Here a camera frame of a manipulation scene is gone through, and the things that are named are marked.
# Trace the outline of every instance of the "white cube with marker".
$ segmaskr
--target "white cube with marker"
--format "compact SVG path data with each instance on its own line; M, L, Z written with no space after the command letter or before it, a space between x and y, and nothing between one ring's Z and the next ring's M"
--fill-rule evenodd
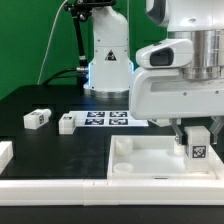
M63 114L59 121L59 134L60 135L72 135L75 130L75 114Z
M24 127L26 129L36 130L48 123L51 111L49 109L37 109L23 117Z

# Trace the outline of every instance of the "black cable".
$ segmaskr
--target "black cable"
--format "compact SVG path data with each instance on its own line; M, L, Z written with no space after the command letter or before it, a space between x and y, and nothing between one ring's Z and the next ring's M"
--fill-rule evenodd
M63 74L68 73L68 72L75 72L75 71L76 71L76 68L70 68L70 69L65 69L65 70L62 70L60 72L57 72L56 74L51 76L49 79L45 80L42 83L42 85L48 85L48 83L51 82L51 80L57 78L58 76L63 75Z
M78 75L67 75L67 76L60 76L60 77L51 77L51 78L47 79L42 85L47 86L54 79L66 79L66 78L79 78L79 76Z

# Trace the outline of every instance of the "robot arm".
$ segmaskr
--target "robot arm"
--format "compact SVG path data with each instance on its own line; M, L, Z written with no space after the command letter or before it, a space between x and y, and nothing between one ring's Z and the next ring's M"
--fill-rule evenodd
M148 17L157 25L167 26L169 22L169 5L167 0L147 0Z
M167 6L169 20L164 19ZM210 130L217 142L224 125L223 9L223 0L147 0L154 22L169 21L168 38L136 55L140 68L129 107L134 118L219 117Z

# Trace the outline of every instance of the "blue light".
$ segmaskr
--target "blue light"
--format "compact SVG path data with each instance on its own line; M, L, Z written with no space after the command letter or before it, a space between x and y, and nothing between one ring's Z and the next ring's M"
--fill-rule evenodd
M90 64L88 65L88 70L89 70L89 73L88 73L88 86L90 86L91 84L91 66Z

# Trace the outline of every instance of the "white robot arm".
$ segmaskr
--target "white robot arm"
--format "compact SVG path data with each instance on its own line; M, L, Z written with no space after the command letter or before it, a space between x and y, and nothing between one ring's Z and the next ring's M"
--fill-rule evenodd
M167 0L146 1L146 11L149 18L160 26L167 26L169 22L169 5Z
M147 11L157 24L169 21L168 38L137 52L140 68L131 83L132 116L223 116L224 1L148 0Z
M67 4L76 27L79 46L79 70L88 75L84 92L103 98L128 97L133 65L129 59L129 31L126 18L111 6L116 0L75 0ZM94 58L85 57L79 22L92 16Z

